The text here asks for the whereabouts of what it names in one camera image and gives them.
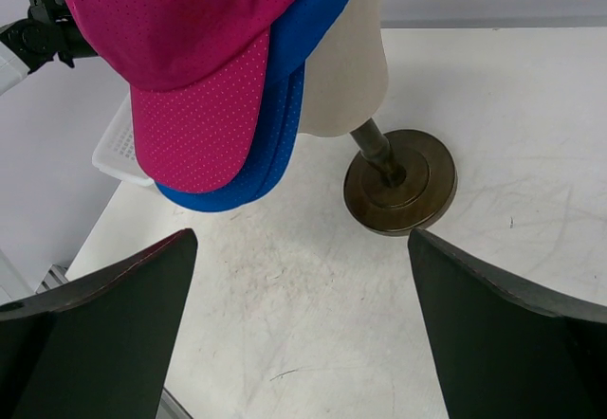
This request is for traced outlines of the pink cap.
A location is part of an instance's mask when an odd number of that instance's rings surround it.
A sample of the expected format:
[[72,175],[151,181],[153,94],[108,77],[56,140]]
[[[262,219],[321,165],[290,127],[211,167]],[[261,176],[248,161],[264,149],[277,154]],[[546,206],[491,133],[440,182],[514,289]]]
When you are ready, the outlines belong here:
[[295,0],[65,1],[129,83],[141,169],[187,193],[231,182],[257,125],[271,25]]

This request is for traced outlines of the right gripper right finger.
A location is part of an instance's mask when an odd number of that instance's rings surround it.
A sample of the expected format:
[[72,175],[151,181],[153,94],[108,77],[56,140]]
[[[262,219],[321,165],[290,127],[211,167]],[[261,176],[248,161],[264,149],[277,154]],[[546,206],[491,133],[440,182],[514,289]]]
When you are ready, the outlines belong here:
[[451,418],[603,418],[606,308],[479,260],[427,230],[408,250]]

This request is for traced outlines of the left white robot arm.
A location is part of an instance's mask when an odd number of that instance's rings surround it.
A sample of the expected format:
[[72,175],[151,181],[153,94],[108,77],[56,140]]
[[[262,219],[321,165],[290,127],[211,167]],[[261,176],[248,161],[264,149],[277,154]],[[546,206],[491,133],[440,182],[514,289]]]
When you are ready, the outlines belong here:
[[28,0],[25,19],[1,27],[1,92],[58,59],[72,68],[97,52],[84,39],[65,0]]

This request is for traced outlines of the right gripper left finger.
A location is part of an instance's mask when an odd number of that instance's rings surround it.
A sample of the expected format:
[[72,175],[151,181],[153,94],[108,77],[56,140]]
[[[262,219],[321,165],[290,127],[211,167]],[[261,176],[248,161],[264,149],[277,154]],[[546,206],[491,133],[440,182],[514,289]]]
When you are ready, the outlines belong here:
[[193,278],[182,229],[1,307],[4,418],[154,418]]

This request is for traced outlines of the blue cap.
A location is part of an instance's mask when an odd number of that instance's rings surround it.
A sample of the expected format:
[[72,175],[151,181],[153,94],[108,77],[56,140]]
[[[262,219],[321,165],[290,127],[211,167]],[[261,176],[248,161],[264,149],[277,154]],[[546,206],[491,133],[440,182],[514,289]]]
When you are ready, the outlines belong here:
[[233,210],[268,194],[281,180],[293,152],[304,97],[305,62],[349,0],[295,0],[270,28],[260,114],[241,171],[217,191],[159,192],[189,210]]

